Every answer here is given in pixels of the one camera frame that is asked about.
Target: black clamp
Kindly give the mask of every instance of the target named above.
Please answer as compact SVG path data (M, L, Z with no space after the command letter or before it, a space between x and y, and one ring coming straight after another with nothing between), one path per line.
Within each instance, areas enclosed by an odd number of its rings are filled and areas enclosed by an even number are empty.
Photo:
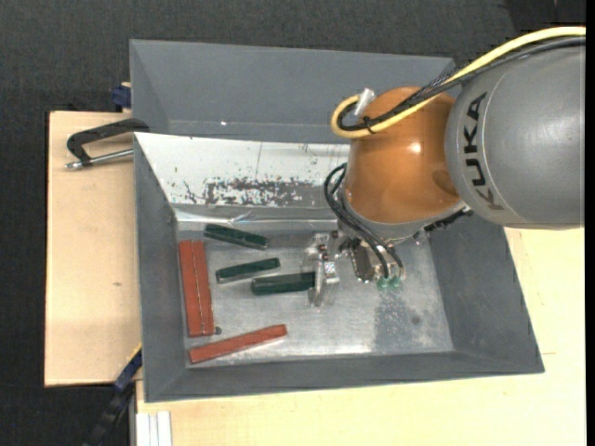
M105 138L112 138L127 132L149 132L149 127L140 119L126 119L125 121L102 125L100 127L94 127L92 129L72 134L66 142L66 147L74 155L74 157L78 159L78 162L71 162L66 164L65 167L81 168L100 162L107 162L111 159L124 157L126 155L131 155L132 149L128 149L126 151L108 153L92 158L83 148L84 144L89 144L91 142L96 142L97 140L103 140Z

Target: yellow cable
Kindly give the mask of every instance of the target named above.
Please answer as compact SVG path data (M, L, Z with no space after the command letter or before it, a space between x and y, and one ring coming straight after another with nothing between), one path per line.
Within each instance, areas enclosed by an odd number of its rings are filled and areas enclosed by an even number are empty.
M538 32L528 33L526 35L519 36L518 38L515 38L514 40L510 40L509 42L505 43L504 45L499 46L499 47L493 49L492 51L486 53L482 57L474 60L472 63L465 66L465 68L463 68L459 72L456 72L455 74L453 74L450 78L448 78L444 82L448 83L454 79L464 76L465 74L467 74L469 72L476 71L476 70L482 68L483 66L486 66L487 64L491 63L492 61L494 61L498 58L501 58L502 56L506 55L510 51L520 48L521 46L530 45L531 43L546 40L549 38L559 38L559 37L563 37L563 36L585 36L586 33L587 33L587 30L584 27L569 26L569 27L547 28L546 30L540 30ZM403 111L400 114L397 114L397 115L391 117L390 119L387 119L386 121L371 125L370 128L371 128L372 132L376 133L376 132L384 130L388 127L391 127L392 125L401 121L402 119L404 119L408 115L412 114L413 112L420 110L426 104L429 104L431 101L433 101L437 97L438 97L438 95L434 96L432 98L428 98L428 99L420 102L416 106L413 106L413 107L407 109L406 111ZM343 102L341 102L337 106L337 108L333 112L333 115L331 117L331 129L338 136L341 136L343 138L361 138L363 136L368 136L370 134L370 132L368 131L367 128L354 130L354 131L347 131L347 130L341 129L337 124L338 116L350 104L357 102L359 100L359 98L360 98L359 95L355 95L355 96L351 96L350 98L345 99Z

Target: dark floor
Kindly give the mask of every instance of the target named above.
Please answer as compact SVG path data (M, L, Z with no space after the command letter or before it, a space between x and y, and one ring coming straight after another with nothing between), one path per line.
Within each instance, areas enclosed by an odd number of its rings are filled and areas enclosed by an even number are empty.
M80 444L111 395L43 389L44 111L113 111L128 38L462 62L515 34L585 20L586 0L0 0L0 445ZM126 444L126 426L106 444Z

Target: green connector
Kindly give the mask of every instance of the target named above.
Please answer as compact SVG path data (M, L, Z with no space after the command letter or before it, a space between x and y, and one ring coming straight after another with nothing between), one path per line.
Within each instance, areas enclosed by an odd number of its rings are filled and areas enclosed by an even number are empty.
M390 276L389 278L379 278L376 281L378 289L397 289L401 285L399 276Z
M255 261L253 263L239 264L237 266L229 266L228 268L218 269L215 271L217 282L223 284L224 282L239 281L241 279L251 278L254 275L267 271L269 269L277 269L281 266L278 257L270 259L263 259L262 261Z
M206 225L205 237L225 243L238 244L245 248L264 250L269 245L269 239L265 236L221 227L220 225Z
M308 291L314 287L316 275L314 272L299 274L282 274L281 276L266 276L252 280L252 292L255 295L270 295Z

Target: kuka logo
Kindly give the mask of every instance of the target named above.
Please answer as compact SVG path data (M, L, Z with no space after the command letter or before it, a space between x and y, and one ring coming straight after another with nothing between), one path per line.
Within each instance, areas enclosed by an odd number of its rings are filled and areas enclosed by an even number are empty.
M487 186L485 177L483 176L482 164L477 158L478 150L477 144L475 143L475 137L477 136L478 121L480 120L480 106L486 95L487 93L483 93L478 96L471 102L467 109L467 116L475 123L475 127L473 127L471 132L466 125L463 127L463 136L467 141L467 145L464 147L463 152L469 155L469 158L465 159L467 167L475 168L475 178L473 178L471 182L473 183L473 187L476 187L475 190L477 191L477 194L487 202L487 206L491 210L504 210L503 206L496 203L494 193L490 187Z

